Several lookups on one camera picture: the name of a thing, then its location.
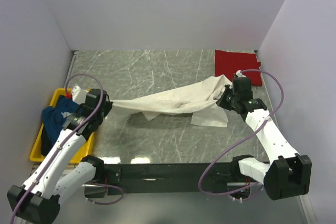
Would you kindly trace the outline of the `white t shirt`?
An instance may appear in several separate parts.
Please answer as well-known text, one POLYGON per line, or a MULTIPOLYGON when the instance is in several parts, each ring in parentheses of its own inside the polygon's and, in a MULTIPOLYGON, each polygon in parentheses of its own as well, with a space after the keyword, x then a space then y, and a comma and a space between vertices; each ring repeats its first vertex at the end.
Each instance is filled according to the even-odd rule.
POLYGON ((216 102, 231 81, 224 75, 209 77, 190 84, 132 100, 114 100, 112 112, 117 114, 142 113, 150 121, 161 114, 192 114, 191 124, 227 127, 228 117, 216 102))

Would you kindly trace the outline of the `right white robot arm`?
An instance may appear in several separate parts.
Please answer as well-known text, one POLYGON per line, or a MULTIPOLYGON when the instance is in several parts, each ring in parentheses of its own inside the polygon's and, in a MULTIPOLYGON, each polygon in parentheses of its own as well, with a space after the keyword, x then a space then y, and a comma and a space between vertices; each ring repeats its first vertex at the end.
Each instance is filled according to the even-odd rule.
POLYGON ((264 102, 253 97, 248 77, 235 77, 231 85, 226 85, 217 105, 241 116, 256 133, 269 160, 266 164, 251 155, 234 157, 231 162, 234 178, 250 177, 261 183, 272 200, 309 192, 311 159, 300 155, 284 138, 264 102))

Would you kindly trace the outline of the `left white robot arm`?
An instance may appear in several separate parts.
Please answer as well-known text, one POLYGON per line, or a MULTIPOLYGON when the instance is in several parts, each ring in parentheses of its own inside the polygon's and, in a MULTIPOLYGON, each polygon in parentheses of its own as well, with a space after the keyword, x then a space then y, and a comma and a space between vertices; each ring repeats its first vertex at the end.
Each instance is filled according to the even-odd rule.
POLYGON ((7 198, 13 215, 30 223, 53 223, 61 205, 87 182, 105 177, 103 160, 87 155, 66 176, 62 173, 76 152, 102 124, 112 108, 107 92, 92 89, 79 110, 70 115, 59 137, 36 171, 21 186, 12 186, 7 198))

